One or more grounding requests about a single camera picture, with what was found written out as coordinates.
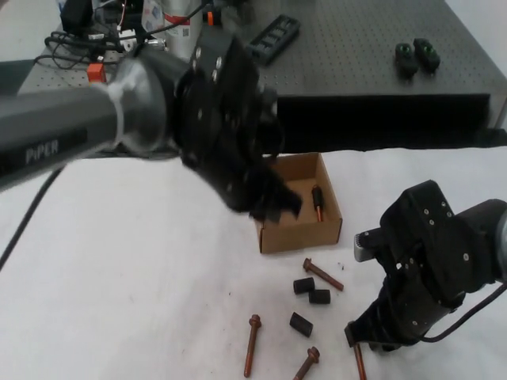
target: copper bolt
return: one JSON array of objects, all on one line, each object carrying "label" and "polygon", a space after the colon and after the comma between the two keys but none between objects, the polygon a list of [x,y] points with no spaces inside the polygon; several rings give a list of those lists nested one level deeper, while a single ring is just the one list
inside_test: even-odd
[{"label": "copper bolt", "polygon": [[321,268],[316,267],[311,263],[311,259],[305,259],[303,263],[303,268],[305,271],[313,272],[315,275],[319,276],[321,279],[330,283],[332,286],[336,287],[339,291],[343,291],[343,283],[334,279],[327,273],[325,273]]},{"label": "copper bolt", "polygon": [[318,357],[320,356],[320,352],[315,347],[308,348],[308,357],[304,361],[301,368],[298,370],[298,373],[295,374],[294,380],[303,380],[304,376],[310,370],[310,367],[313,366],[314,363],[318,363]]},{"label": "copper bolt", "polygon": [[320,207],[320,206],[317,206],[317,220],[318,220],[319,222],[321,222],[321,221],[322,221],[322,209],[321,209],[321,207]]},{"label": "copper bolt", "polygon": [[364,370],[363,354],[361,353],[361,346],[359,345],[359,343],[356,343],[354,345],[354,354],[356,355],[357,370],[359,371],[359,379],[367,380],[366,371]]},{"label": "copper bolt", "polygon": [[244,372],[246,378],[249,378],[250,373],[252,372],[252,362],[254,361],[255,340],[257,340],[257,330],[259,330],[259,328],[262,326],[261,317],[254,314],[250,318],[250,326],[252,326],[252,329],[250,330],[250,339],[248,340],[248,349],[246,350],[246,361]]}]

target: open cardboard box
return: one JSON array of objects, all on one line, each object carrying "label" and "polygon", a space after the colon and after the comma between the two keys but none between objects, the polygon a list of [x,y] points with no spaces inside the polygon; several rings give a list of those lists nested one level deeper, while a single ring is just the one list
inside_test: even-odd
[{"label": "open cardboard box", "polygon": [[[343,219],[322,156],[306,153],[279,157],[273,169],[301,196],[303,206],[297,219],[290,212],[284,212],[279,223],[257,223],[261,253],[337,244]],[[322,222],[317,220],[311,195],[316,184],[324,197]]]}]

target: black rubber cylinder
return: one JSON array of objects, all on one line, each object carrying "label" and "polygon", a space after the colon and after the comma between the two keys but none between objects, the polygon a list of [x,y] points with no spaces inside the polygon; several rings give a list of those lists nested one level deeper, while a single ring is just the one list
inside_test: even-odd
[{"label": "black rubber cylinder", "polygon": [[331,303],[331,292],[327,289],[311,291],[308,293],[310,303],[318,305],[329,305]]},{"label": "black rubber cylinder", "polygon": [[292,313],[291,321],[289,325],[299,333],[302,333],[305,337],[309,338],[311,331],[314,329],[314,325],[301,317],[297,313]]},{"label": "black rubber cylinder", "polygon": [[294,293],[297,295],[301,295],[302,293],[307,293],[314,290],[315,281],[313,277],[308,277],[306,279],[297,279],[294,281]]}]

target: optical breadboard table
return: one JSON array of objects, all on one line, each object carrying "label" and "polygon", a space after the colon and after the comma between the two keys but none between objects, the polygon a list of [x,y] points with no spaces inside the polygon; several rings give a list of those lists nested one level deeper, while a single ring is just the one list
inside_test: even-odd
[{"label": "optical breadboard table", "polygon": [[[473,146],[478,129],[502,125],[507,80],[444,0],[252,6],[255,22],[240,31],[244,41],[281,13],[301,22],[294,42],[260,69],[261,81],[280,94],[287,151]],[[416,37],[433,44],[441,65],[434,75],[419,70],[407,81],[396,73],[394,49]],[[87,86],[83,69],[46,62],[34,66],[21,93]]]}]

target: orange connector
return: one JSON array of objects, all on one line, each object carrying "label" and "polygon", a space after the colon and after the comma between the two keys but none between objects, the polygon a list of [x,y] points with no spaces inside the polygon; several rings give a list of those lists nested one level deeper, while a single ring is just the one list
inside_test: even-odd
[{"label": "orange connector", "polygon": [[91,63],[86,70],[88,82],[106,83],[104,63]]}]

